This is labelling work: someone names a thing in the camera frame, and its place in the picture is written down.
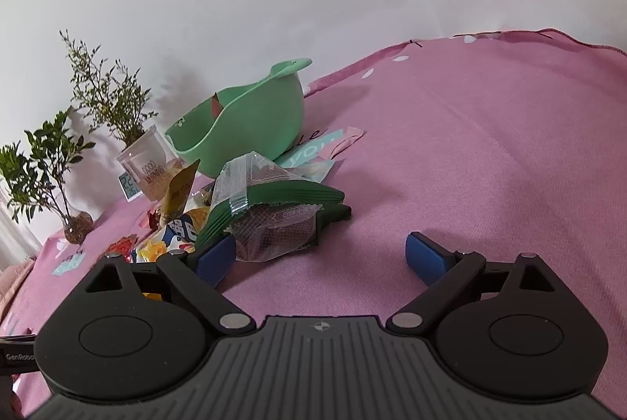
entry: pink tablecloth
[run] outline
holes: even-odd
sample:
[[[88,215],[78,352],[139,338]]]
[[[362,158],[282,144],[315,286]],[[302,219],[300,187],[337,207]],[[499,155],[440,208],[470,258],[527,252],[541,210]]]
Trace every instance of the pink tablecloth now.
[[[346,192],[353,219],[329,227],[311,251],[237,263],[225,295],[257,320],[385,319],[424,288],[404,260],[412,230],[492,260],[533,251],[606,331],[609,358],[594,393],[627,415],[627,56],[555,31],[459,36],[381,51],[310,93],[306,135],[366,131],[325,181]],[[108,242],[137,230],[134,208],[117,209],[129,210],[128,223],[107,229]],[[39,325],[24,328],[37,331],[82,276],[50,279],[55,251],[46,244],[21,291],[16,307],[39,312]],[[32,381],[20,388],[29,411],[44,385],[23,379]]]

